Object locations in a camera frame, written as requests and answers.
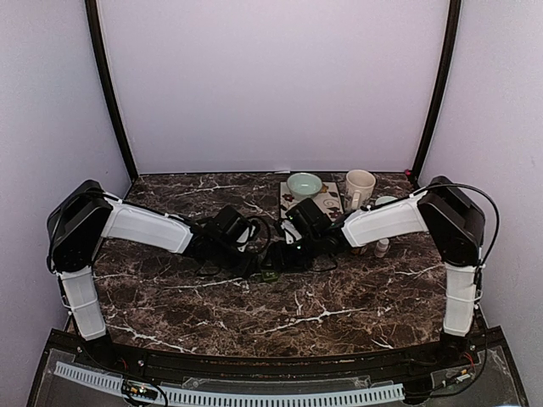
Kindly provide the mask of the large grey-capped pill bottle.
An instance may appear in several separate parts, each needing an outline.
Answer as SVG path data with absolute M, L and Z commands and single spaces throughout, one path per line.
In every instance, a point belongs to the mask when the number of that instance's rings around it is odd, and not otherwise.
M 353 255 L 363 255 L 366 251 L 367 251 L 367 245 L 362 245 L 362 246 L 360 246 L 360 247 L 352 248 L 352 249 L 350 250 L 350 252 L 351 252 Z

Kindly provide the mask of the green weekly pill organizer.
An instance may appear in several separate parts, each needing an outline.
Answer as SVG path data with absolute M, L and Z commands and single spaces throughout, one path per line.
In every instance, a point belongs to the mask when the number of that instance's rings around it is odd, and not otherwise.
M 260 272 L 261 280 L 265 283 L 276 282 L 279 279 L 279 274 L 274 270 L 262 270 Z

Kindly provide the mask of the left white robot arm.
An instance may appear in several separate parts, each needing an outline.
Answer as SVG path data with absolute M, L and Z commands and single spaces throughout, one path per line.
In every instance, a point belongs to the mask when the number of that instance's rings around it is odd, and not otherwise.
M 113 196 L 94 180 L 84 181 L 48 217 L 48 271 L 59 280 L 67 308 L 87 357 L 102 370 L 120 362 L 119 349 L 104 337 L 107 327 L 92 277 L 96 253 L 105 239 L 163 249 L 237 276 L 253 273 L 260 251 L 248 250 L 260 228 L 254 219 L 227 205 L 215 216 L 194 220 L 145 208 Z

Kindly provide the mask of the small white pill bottle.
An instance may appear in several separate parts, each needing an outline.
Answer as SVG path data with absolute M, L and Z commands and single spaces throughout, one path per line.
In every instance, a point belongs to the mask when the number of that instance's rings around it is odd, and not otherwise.
M 377 258 L 384 257 L 385 254 L 389 251 L 389 245 L 390 242 L 388 238 L 379 239 L 374 249 L 374 255 Z

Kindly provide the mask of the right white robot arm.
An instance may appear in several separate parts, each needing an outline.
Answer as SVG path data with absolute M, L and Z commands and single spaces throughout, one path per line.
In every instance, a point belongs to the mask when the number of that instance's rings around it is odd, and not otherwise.
M 282 237 L 266 250 L 263 267 L 277 273 L 309 270 L 323 255 L 344 254 L 384 239 L 424 237 L 445 268 L 442 331 L 448 337 L 434 347 L 433 360 L 450 368 L 466 353 L 462 337 L 473 324 L 483 292 L 483 270 L 497 239 L 484 241 L 486 215 L 470 192 L 496 206 L 486 192 L 445 176 L 403 197 L 351 209 L 336 218 L 304 199 L 278 221 Z

